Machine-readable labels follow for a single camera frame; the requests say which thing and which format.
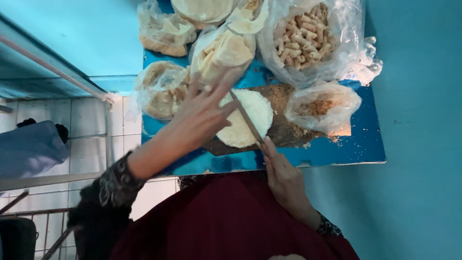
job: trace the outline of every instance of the maroon clothing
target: maroon clothing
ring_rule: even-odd
[[[130,224],[111,259],[359,259],[343,236],[321,235],[294,219],[251,175],[198,181]]]

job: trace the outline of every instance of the cutting board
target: cutting board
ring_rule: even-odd
[[[307,130],[287,121],[284,116],[284,110],[286,109],[291,93],[295,90],[292,86],[288,84],[278,84],[251,87],[247,89],[260,92],[260,94],[267,98],[271,103],[271,107],[275,113],[273,113],[273,123],[271,124],[271,128],[268,130],[267,136],[271,138],[277,147],[298,146],[300,144],[307,143],[318,136],[324,135],[321,132]],[[215,156],[229,155],[258,149],[256,144],[245,148],[227,146],[217,137],[204,144],[203,147]]]

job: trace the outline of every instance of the flatbread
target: flatbread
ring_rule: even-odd
[[[258,133],[262,137],[265,137],[273,122],[271,103],[256,91],[248,89],[233,89],[232,91],[241,102],[257,128]],[[220,101],[220,106],[224,106],[231,101],[232,97],[228,93]],[[225,127],[217,133],[218,139],[224,144],[237,148],[244,148],[256,143],[255,137],[252,135],[252,132],[238,109],[229,115],[228,120],[232,123],[232,126]]]

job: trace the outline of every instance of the knife blade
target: knife blade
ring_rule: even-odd
[[[230,93],[233,100],[239,101],[239,99],[236,97],[236,95],[231,90],[229,91],[229,93]],[[252,132],[255,139],[257,140],[258,147],[261,148],[261,145],[264,144],[263,138],[258,133],[257,128],[255,127],[254,123],[252,123],[252,120],[250,119],[249,115],[245,111],[245,109],[242,106],[241,102],[239,102],[239,105],[237,106],[237,108],[239,109],[239,112],[241,112],[242,117],[244,118],[245,122],[249,126],[250,132]]]

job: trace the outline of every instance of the black patterned sleeve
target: black patterned sleeve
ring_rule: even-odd
[[[112,248],[132,222],[132,204],[146,180],[135,178],[126,154],[92,185],[80,191],[81,200],[69,212],[79,259],[109,259]]]
[[[321,213],[319,213],[319,215],[321,215],[321,224],[319,225],[319,228],[318,228],[317,232],[319,232],[321,235],[343,236],[342,231],[340,230],[340,228],[338,228],[336,225],[332,224]]]

